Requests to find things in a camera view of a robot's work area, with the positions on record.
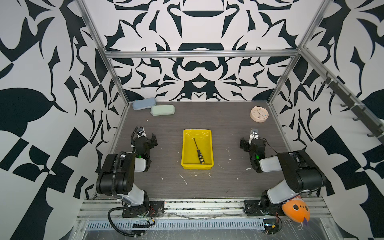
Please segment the yellow plastic bin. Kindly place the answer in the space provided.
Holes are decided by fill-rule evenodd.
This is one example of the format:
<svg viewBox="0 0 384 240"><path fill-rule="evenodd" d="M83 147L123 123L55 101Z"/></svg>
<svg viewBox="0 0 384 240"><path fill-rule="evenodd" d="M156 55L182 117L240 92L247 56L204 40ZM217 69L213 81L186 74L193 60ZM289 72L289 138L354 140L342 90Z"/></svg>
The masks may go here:
<svg viewBox="0 0 384 240"><path fill-rule="evenodd" d="M214 166L212 131L183 131L181 165L185 170L210 170Z"/></svg>

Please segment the black yellow screwdriver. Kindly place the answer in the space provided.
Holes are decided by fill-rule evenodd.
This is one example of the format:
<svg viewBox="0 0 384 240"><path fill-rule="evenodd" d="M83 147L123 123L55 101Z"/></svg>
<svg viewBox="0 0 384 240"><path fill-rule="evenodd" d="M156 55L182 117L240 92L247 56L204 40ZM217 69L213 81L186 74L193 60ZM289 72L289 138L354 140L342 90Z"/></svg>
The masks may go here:
<svg viewBox="0 0 384 240"><path fill-rule="evenodd" d="M193 140L194 140L195 146L197 148L197 154L198 154L198 158L199 158L200 164L203 165L203 164L205 164L205 160L204 160L203 154L201 153L201 150L199 149L199 147L197 145L196 139L193 138Z"/></svg>

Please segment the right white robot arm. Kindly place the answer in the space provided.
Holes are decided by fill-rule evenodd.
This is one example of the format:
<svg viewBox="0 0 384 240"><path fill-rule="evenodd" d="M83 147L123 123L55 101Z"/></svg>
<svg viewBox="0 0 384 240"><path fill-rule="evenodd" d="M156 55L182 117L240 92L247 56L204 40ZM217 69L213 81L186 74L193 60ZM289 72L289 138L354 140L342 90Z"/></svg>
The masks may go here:
<svg viewBox="0 0 384 240"><path fill-rule="evenodd" d="M304 150L275 153L266 157L268 142L262 138L241 138L240 148L249 153L252 169L257 173L282 172L284 179L264 191L258 201L246 200L244 212L248 216L273 215L283 204L311 193L326 185L327 178Z"/></svg>

